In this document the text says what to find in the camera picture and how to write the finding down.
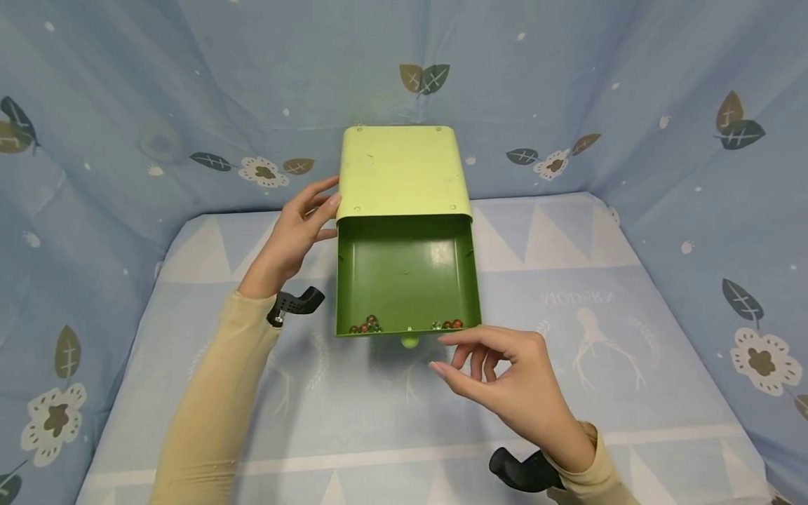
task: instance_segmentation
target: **blue fabric wall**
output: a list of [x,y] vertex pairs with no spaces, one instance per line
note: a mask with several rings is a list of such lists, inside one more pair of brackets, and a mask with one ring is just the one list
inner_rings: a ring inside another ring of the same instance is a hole
[[278,208],[356,123],[452,126],[473,198],[612,205],[808,500],[806,22],[799,0],[3,3],[0,503],[72,503],[181,224]]

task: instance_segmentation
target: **blue mattress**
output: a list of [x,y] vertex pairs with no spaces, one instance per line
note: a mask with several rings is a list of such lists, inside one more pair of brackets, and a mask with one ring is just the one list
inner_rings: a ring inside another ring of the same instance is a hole
[[[145,503],[222,300],[277,214],[202,216],[183,227],[155,272],[78,503]],[[473,215],[484,321],[546,336],[573,412],[603,431],[641,503],[770,500],[759,454],[600,200],[481,200]],[[335,259],[335,242],[316,245],[286,290],[333,293]],[[335,339],[333,302],[287,320],[259,389],[235,503],[552,503],[488,472],[497,447],[534,448],[427,369],[451,350],[431,339],[412,350],[397,339]]]

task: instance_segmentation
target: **beige sleeve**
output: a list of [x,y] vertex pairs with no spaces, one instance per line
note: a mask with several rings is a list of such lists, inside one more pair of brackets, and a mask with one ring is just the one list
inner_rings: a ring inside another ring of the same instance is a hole
[[558,505],[639,505],[620,474],[614,468],[612,457],[598,429],[590,423],[581,422],[589,440],[595,445],[595,460],[582,473],[570,473],[558,466],[551,458],[547,461],[558,470],[567,491],[551,487],[547,496]]
[[228,295],[168,427],[149,503],[230,503],[259,379],[280,333],[267,322],[274,304]]

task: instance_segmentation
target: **black clip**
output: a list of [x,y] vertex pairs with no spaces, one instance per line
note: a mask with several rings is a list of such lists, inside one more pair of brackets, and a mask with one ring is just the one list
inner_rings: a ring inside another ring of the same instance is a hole
[[506,448],[500,447],[488,462],[488,469],[515,490],[541,493],[550,487],[566,489],[558,471],[545,459],[541,451],[519,462]]
[[284,315],[286,313],[311,314],[317,310],[317,307],[325,299],[326,295],[322,294],[322,291],[314,286],[309,286],[300,297],[281,291],[275,299],[275,305],[272,310],[267,314],[267,321],[275,328],[280,328],[284,325]]

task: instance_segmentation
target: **box lid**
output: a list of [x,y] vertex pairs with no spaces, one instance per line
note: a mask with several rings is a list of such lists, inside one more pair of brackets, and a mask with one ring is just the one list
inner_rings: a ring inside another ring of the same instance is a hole
[[355,126],[339,169],[344,217],[465,214],[469,193],[448,126]]

